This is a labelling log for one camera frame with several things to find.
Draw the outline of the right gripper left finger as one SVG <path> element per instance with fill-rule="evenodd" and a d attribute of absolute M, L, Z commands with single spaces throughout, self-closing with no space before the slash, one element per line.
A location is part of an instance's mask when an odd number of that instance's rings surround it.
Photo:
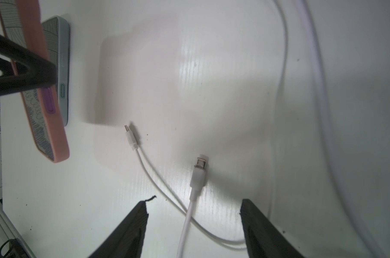
<path fill-rule="evenodd" d="M 149 218 L 147 202 L 155 198 L 156 196 L 153 196 L 138 202 L 90 257 L 140 258 Z"/>

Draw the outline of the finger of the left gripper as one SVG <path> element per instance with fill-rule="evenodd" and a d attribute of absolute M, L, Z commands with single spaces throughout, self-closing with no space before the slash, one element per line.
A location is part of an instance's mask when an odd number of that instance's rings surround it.
<path fill-rule="evenodd" d="M 56 66 L 0 35 L 0 96 L 47 88 L 57 82 Z"/>

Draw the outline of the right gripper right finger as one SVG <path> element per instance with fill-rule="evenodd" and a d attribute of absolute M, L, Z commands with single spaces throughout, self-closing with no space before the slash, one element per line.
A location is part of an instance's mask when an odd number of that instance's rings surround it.
<path fill-rule="evenodd" d="M 240 216 L 250 258 L 303 258 L 251 200 L 242 200 Z"/>

